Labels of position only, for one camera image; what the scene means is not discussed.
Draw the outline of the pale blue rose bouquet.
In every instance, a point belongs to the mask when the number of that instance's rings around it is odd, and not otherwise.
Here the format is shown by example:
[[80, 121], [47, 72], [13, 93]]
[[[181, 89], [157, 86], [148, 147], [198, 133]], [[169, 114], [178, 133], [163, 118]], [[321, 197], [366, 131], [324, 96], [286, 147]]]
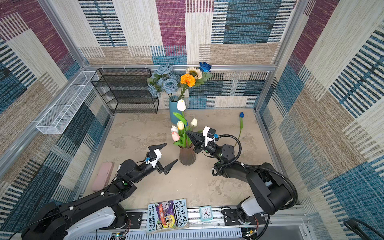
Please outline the pale blue rose bouquet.
[[165, 92], [172, 102], [176, 102], [176, 94], [181, 88], [181, 76], [173, 73], [173, 65], [159, 66], [152, 76], [147, 78], [148, 91], [153, 98], [158, 98]]

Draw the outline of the pink pencil case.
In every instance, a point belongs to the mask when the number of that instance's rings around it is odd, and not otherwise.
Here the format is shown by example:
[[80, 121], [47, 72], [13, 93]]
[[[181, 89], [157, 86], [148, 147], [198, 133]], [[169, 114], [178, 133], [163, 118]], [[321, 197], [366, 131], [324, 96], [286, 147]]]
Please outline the pink pencil case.
[[104, 162], [101, 164], [98, 174], [91, 188], [93, 192], [100, 191], [108, 185], [109, 179], [112, 175], [113, 168], [114, 168], [113, 162]]

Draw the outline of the orange marigold flower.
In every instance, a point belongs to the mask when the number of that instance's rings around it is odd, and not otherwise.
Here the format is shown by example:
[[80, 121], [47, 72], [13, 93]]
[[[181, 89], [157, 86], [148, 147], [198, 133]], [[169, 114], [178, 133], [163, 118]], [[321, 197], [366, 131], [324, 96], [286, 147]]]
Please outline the orange marigold flower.
[[185, 92], [189, 88], [194, 87], [196, 84], [196, 79], [194, 76], [190, 74], [185, 74], [181, 76], [181, 94], [179, 96], [179, 100], [185, 97]]

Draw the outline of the white tulip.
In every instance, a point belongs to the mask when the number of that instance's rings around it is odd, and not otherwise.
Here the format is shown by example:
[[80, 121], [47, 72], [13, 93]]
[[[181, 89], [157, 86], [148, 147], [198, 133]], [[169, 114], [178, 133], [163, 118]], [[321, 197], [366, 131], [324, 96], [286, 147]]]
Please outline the white tulip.
[[181, 99], [181, 100], [178, 100], [178, 102], [177, 102], [177, 110], [179, 112], [181, 112], [181, 113], [178, 113], [178, 112], [172, 113], [172, 117], [175, 117], [175, 119], [176, 119], [176, 121], [173, 121], [173, 126], [177, 127], [177, 122], [178, 121], [182, 121], [185, 124], [185, 129], [182, 130], [182, 131], [179, 131], [179, 133], [178, 133], [180, 135], [180, 137], [183, 138], [183, 142], [184, 142], [184, 147], [183, 148], [191, 146], [191, 140], [186, 135], [186, 132], [187, 131], [191, 131], [192, 127], [190, 125], [188, 125], [187, 118], [185, 117], [184, 111], [186, 109], [187, 109], [186, 103], [185, 103], [185, 101], [183, 99]]
[[179, 133], [179, 129], [176, 126], [171, 127], [171, 132], [172, 133]]

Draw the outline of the yellow tulip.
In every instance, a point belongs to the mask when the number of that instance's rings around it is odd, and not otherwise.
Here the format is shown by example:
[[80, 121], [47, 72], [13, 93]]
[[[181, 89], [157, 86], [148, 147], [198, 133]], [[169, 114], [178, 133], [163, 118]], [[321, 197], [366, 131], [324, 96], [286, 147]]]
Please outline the yellow tulip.
[[185, 124], [182, 121], [177, 122], [177, 128], [179, 131], [182, 131], [185, 129]]

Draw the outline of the pink tulip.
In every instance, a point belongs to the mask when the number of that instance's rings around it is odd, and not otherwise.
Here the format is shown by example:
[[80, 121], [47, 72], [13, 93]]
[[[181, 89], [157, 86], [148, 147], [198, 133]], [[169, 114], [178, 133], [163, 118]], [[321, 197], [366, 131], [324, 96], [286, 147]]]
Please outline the pink tulip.
[[180, 137], [178, 132], [172, 132], [172, 139], [174, 141], [175, 146], [184, 147], [183, 138]]

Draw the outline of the dark blue rose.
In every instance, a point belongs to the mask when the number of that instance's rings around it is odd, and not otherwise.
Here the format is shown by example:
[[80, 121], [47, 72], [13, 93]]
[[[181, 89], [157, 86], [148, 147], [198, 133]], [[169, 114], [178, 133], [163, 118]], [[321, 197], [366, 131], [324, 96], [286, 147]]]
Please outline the dark blue rose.
[[207, 81], [212, 77], [211, 65], [206, 62], [199, 62], [199, 70], [202, 72], [203, 81]]

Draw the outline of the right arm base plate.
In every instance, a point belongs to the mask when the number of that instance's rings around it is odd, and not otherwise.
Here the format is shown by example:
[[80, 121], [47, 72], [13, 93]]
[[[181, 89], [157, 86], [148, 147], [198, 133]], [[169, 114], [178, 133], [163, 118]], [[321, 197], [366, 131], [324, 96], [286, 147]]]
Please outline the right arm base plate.
[[221, 213], [224, 216], [225, 226], [235, 225], [265, 225], [266, 215], [255, 214], [248, 216], [239, 209], [231, 209], [228, 206], [221, 208]]

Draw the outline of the cream sunflower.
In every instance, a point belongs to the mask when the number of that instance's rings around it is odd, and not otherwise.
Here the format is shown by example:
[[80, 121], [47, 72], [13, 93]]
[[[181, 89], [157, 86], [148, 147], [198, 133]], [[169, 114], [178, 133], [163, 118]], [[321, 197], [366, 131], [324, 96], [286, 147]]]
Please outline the cream sunflower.
[[202, 72], [199, 69], [193, 68], [193, 67], [187, 68], [186, 74], [190, 74], [190, 75], [195, 77], [196, 84], [194, 87], [200, 86], [204, 83], [203, 77], [202, 77]]

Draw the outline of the red ribbed glass vase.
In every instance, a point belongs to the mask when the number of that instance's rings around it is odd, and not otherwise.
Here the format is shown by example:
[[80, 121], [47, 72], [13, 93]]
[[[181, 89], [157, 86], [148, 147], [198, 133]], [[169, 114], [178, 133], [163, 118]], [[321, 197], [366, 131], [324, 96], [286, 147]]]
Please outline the red ribbed glass vase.
[[196, 161], [196, 153], [194, 152], [194, 145], [190, 147], [180, 147], [179, 161], [185, 166], [190, 166]]

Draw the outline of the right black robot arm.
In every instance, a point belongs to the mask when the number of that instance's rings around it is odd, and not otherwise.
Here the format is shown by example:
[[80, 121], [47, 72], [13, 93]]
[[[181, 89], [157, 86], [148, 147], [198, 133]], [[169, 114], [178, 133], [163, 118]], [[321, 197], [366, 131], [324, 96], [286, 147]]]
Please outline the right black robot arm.
[[288, 177], [279, 173], [269, 164], [248, 165], [238, 161], [242, 146], [232, 135], [217, 135], [215, 130], [207, 133], [187, 131], [194, 152], [204, 152], [217, 159], [212, 175], [227, 179], [237, 179], [249, 184], [253, 196], [237, 205], [237, 216], [241, 224], [252, 221], [254, 215], [274, 215], [279, 210], [287, 210], [298, 201], [298, 191]]

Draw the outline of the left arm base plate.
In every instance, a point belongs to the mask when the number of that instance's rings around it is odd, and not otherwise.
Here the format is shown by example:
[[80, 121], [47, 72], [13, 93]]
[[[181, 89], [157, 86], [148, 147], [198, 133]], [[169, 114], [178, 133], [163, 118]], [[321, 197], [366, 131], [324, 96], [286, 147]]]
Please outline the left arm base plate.
[[127, 212], [122, 224], [117, 224], [114, 229], [140, 229], [143, 220], [142, 212]]

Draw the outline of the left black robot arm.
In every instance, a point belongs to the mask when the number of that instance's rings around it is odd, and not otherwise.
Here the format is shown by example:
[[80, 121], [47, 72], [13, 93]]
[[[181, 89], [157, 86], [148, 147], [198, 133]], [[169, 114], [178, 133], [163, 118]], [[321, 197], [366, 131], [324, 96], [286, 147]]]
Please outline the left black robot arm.
[[122, 229], [127, 213], [121, 202], [137, 189], [136, 183], [152, 172], [168, 174], [175, 161], [163, 167], [160, 150], [166, 144], [149, 147], [143, 162], [126, 160], [118, 169], [117, 178], [100, 191], [81, 199], [43, 206], [22, 232], [23, 240], [73, 240], [101, 228]]

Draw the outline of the colourful treehouse book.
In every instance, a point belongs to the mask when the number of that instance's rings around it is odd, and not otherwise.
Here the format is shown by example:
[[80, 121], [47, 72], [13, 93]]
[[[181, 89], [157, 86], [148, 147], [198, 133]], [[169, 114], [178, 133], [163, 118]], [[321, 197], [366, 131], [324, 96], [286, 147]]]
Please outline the colourful treehouse book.
[[189, 226], [186, 199], [152, 203], [147, 210], [147, 234]]

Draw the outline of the small mint alarm clock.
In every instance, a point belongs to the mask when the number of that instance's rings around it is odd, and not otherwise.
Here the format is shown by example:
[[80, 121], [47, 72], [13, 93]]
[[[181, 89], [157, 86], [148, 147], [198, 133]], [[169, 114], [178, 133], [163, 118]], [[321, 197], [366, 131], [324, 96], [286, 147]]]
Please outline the small mint alarm clock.
[[199, 208], [201, 222], [207, 222], [213, 220], [213, 213], [211, 206], [203, 206]]

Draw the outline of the cream tulip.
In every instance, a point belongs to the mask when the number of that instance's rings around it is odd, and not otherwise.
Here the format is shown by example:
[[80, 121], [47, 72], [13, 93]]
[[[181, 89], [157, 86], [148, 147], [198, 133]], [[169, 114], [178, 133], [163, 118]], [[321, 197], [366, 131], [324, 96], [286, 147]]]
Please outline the cream tulip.
[[195, 128], [197, 125], [198, 125], [198, 120], [197, 120], [197, 119], [193, 119], [193, 120], [191, 121], [191, 127], [192, 127], [192, 128]]

